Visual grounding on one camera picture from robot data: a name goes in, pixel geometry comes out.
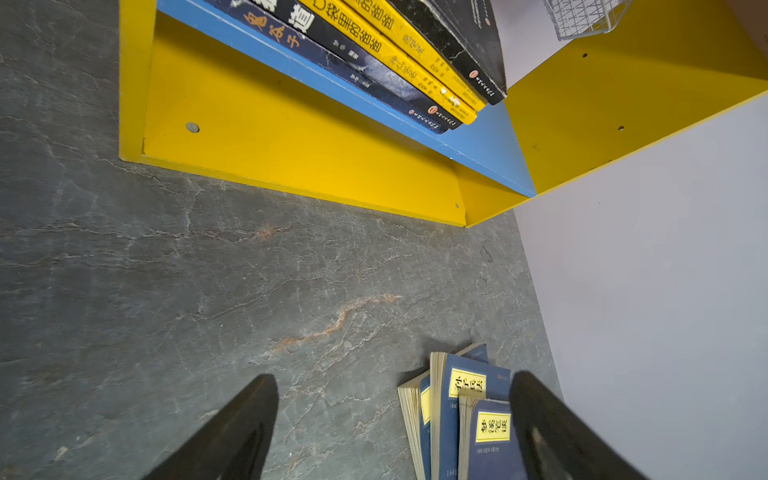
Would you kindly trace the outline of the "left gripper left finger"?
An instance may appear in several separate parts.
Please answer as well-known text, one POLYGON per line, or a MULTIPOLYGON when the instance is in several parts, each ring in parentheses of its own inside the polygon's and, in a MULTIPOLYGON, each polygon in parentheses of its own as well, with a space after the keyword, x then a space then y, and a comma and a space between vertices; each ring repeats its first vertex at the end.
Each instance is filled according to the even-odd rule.
POLYGON ((146 477, 259 479, 271 445, 278 404, 275 377, 257 376, 146 477))

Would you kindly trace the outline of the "purple old man book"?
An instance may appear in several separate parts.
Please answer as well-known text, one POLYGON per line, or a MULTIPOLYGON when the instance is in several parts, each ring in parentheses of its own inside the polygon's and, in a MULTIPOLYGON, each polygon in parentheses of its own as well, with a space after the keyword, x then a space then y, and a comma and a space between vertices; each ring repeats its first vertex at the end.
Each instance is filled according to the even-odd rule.
POLYGON ((422 130, 442 135, 461 125, 434 100, 299 1, 211 1, 209 5, 422 130))

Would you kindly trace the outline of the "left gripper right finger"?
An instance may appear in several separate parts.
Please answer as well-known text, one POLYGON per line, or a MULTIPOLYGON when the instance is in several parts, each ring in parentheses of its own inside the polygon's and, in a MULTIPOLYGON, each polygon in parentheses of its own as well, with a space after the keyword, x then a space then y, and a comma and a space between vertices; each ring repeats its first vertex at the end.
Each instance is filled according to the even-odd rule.
POLYGON ((530 479, 643 479, 529 371, 509 392, 513 424, 530 479))

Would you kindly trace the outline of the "black yellow title book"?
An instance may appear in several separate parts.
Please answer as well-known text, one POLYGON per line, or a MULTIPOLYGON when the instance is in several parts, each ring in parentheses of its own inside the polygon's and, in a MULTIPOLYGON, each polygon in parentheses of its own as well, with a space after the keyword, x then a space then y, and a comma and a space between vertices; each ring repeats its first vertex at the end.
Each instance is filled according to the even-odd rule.
POLYGON ((489 1, 403 0, 392 6, 487 103, 506 98, 502 45, 489 1))

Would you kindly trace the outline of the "yellow cartoon boy book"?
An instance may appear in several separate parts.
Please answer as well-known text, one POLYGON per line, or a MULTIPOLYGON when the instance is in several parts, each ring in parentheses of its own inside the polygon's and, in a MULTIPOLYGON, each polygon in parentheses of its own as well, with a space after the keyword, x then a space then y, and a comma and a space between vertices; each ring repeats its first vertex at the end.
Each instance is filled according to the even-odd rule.
POLYGON ((486 106, 475 90, 428 39, 434 17, 423 1, 348 1, 365 20, 476 112, 486 106))

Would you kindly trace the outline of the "black wolf eye book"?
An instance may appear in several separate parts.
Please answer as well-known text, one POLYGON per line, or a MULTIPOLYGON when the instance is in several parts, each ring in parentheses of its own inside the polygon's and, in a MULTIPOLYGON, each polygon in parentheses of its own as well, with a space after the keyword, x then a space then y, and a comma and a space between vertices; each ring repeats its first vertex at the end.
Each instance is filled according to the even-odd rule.
POLYGON ((442 134, 476 111, 343 1, 255 1, 286 26, 268 35, 442 134))

